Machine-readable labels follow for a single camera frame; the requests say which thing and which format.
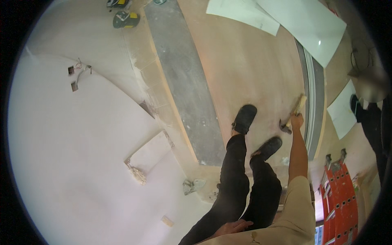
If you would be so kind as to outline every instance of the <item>wooden hammer handle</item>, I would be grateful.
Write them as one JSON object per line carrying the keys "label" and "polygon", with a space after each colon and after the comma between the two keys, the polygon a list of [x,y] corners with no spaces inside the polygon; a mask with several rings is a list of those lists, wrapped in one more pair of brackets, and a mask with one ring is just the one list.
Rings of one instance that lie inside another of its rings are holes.
{"label": "wooden hammer handle", "polygon": [[[299,114],[299,112],[301,111],[302,107],[305,105],[307,97],[304,94],[301,94],[301,97],[298,100],[298,104],[297,107],[294,108],[293,113],[295,113],[296,115]],[[291,126],[291,115],[289,120],[286,123],[286,127],[290,127]]]}

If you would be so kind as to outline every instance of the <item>orange ladder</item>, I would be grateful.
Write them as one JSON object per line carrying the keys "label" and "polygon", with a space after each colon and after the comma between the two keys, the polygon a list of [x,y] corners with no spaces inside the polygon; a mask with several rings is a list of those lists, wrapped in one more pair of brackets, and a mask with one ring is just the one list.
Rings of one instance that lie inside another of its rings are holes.
{"label": "orange ladder", "polygon": [[358,234],[357,200],[344,163],[346,155],[346,149],[342,149],[340,159],[332,163],[331,154],[326,155],[325,173],[320,183],[324,209],[324,245],[350,245]]}

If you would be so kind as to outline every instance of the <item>white wall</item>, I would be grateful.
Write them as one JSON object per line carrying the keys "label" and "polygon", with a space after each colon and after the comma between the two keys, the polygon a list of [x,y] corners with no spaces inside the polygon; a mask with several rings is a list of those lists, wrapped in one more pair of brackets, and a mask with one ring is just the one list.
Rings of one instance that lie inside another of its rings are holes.
{"label": "white wall", "polygon": [[12,84],[11,166],[32,220],[49,244],[176,244],[211,205],[183,195],[172,152],[137,184],[123,161],[158,125],[95,71],[72,92],[72,64],[25,56]]}
{"label": "white wall", "polygon": [[131,29],[115,29],[105,0],[55,0],[37,23],[27,47],[32,54],[80,58],[134,101],[143,101],[127,45]]}

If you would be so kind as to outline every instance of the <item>hammer head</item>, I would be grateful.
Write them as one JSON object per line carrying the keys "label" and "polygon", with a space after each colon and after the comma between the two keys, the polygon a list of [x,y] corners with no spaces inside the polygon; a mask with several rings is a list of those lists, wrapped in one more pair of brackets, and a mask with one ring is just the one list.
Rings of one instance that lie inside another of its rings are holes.
{"label": "hammer head", "polygon": [[291,134],[292,131],[286,126],[286,123],[282,123],[282,119],[279,119],[279,128],[285,133]]}

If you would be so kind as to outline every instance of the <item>hammer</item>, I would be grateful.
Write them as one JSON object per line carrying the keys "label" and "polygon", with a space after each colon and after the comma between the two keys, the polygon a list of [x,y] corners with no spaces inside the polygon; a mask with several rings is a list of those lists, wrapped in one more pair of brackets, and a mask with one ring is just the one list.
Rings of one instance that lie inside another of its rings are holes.
{"label": "hammer", "polygon": [[296,105],[294,106],[293,110],[290,113],[290,117],[287,120],[287,123],[282,123],[282,120],[281,119],[279,120],[280,130],[288,134],[292,133],[292,131],[289,129],[289,127],[291,126],[291,114],[295,113],[296,116],[298,116],[298,114],[301,112],[302,107],[305,105],[306,99],[307,97],[304,94],[301,94]]}

